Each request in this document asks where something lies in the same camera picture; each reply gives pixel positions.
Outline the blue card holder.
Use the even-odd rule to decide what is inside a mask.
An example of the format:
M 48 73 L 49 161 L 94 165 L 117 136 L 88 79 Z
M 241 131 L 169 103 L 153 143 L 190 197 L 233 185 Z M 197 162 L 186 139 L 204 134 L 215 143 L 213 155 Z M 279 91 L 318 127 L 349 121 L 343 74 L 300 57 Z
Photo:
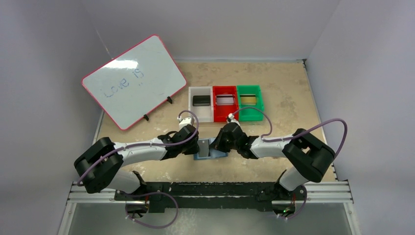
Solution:
M 209 139 L 209 144 L 212 143 L 212 141 L 215 138 L 208 138 Z M 228 153 L 226 152 L 221 152 L 218 150 L 214 150 L 214 149 L 210 149 L 210 156 L 208 158 L 204 158 L 204 159 L 200 159 L 199 158 L 199 152 L 193 155 L 193 160 L 194 161 L 199 161 L 199 160 L 212 160 L 212 159 L 218 159 L 218 158 L 223 158 L 223 157 L 227 157 Z

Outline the dark grey card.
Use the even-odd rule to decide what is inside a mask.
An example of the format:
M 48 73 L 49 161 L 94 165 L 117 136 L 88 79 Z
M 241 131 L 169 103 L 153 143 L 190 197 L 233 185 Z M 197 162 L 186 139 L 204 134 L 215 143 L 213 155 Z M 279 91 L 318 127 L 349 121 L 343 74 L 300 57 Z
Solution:
M 198 140 L 199 158 L 204 159 L 210 156 L 209 139 Z

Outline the silver card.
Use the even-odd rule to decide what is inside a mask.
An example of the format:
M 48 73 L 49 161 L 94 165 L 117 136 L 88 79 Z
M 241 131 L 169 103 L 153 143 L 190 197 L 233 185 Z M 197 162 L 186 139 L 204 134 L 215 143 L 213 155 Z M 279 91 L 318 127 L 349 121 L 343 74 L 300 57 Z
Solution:
M 218 94 L 216 96 L 216 105 L 218 106 L 228 106 L 228 105 L 234 105 L 235 104 L 235 98 L 231 94 Z

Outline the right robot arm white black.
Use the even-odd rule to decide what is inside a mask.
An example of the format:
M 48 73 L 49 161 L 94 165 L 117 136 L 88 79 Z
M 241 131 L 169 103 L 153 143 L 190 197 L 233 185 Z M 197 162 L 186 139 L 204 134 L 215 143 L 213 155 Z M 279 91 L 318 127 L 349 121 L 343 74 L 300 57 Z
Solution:
M 237 123 L 220 129 L 210 149 L 229 153 L 235 150 L 245 159 L 285 157 L 292 167 L 283 172 L 277 186 L 294 191 L 307 182 L 319 183 L 334 161 L 335 151 L 317 137 L 299 128 L 294 134 L 270 139 L 248 136 Z

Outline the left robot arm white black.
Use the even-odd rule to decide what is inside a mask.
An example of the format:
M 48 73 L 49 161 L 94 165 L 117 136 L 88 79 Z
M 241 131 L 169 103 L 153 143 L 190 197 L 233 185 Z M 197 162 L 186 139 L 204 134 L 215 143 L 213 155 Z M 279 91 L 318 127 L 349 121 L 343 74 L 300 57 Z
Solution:
M 188 124 L 179 131 L 148 141 L 121 143 L 109 137 L 100 138 L 74 162 L 79 175 L 77 185 L 84 187 L 87 193 L 98 193 L 105 188 L 133 193 L 145 182 L 138 173 L 122 171 L 122 167 L 195 154 L 199 151 L 198 134 L 198 129 Z

